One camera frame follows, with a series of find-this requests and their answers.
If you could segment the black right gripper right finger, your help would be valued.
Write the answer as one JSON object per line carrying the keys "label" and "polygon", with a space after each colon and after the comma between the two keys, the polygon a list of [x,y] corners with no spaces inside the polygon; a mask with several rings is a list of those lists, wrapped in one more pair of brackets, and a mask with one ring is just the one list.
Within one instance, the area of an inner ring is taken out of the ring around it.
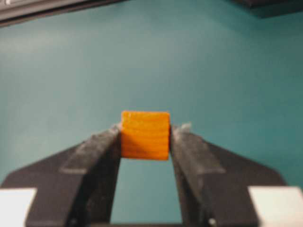
{"label": "black right gripper right finger", "polygon": [[182,223],[187,227],[258,227],[249,186],[285,186],[270,167],[204,140],[183,125],[170,129]]}

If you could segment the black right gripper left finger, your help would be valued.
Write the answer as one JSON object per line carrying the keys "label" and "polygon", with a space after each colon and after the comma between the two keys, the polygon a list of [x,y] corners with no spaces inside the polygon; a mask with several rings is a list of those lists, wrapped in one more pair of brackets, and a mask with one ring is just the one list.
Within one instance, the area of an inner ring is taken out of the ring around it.
{"label": "black right gripper left finger", "polygon": [[115,125],[9,173],[0,185],[3,227],[109,223],[121,158]]}

